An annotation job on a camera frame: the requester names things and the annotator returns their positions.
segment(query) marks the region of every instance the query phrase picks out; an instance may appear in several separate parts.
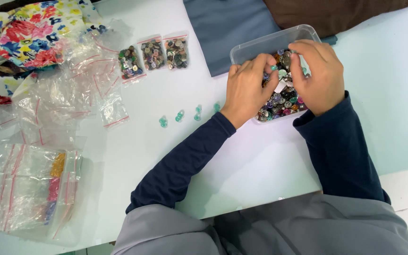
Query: brown pillow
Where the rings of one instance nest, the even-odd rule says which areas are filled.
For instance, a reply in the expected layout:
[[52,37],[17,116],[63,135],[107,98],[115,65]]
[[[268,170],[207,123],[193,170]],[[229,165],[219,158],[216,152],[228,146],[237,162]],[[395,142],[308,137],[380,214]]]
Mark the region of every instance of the brown pillow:
[[408,7],[408,0],[264,0],[281,29],[307,24],[320,38],[346,31],[381,13]]

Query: clear plastic box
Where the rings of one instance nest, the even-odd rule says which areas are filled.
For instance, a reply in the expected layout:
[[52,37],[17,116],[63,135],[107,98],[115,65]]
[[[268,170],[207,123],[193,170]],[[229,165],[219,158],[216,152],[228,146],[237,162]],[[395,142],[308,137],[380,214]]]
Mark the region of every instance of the clear plastic box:
[[[260,53],[274,54],[278,49],[287,49],[289,43],[300,39],[310,39],[316,42],[320,42],[319,36],[312,26],[298,25],[235,46],[230,53],[231,62],[232,64],[243,64],[243,62],[247,60],[253,60]],[[303,60],[303,57],[300,56],[300,58],[302,60],[302,66],[306,67],[309,70],[308,65]],[[256,118],[253,118],[253,120],[256,123],[268,124],[291,117],[298,117],[304,112],[305,111],[301,111],[298,113],[286,115],[284,117],[273,119],[267,122],[258,121]]]

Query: table surface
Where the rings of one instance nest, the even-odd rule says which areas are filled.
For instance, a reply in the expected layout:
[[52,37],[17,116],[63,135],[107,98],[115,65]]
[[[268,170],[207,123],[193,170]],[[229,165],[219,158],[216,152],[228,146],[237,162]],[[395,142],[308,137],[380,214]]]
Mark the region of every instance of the table surface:
[[[0,254],[51,255],[116,240],[130,192],[165,154],[211,117],[215,102],[224,104],[227,74],[210,77],[182,0],[111,0],[96,8],[105,21],[122,19],[135,28],[133,42],[150,34],[189,31],[189,68],[157,70],[123,89],[128,124],[106,132],[99,118],[82,122],[78,134],[88,139],[69,222],[80,233],[76,246],[0,234]],[[334,49],[345,67],[345,86],[378,173],[407,170],[408,8],[374,17],[338,38]],[[200,122],[193,120],[198,104],[203,106]],[[176,123],[181,109],[184,120]],[[158,123],[162,115],[169,120],[166,129]],[[192,179],[177,209],[204,218],[320,189],[305,141],[292,121],[248,121]],[[0,139],[12,133],[2,131]]]

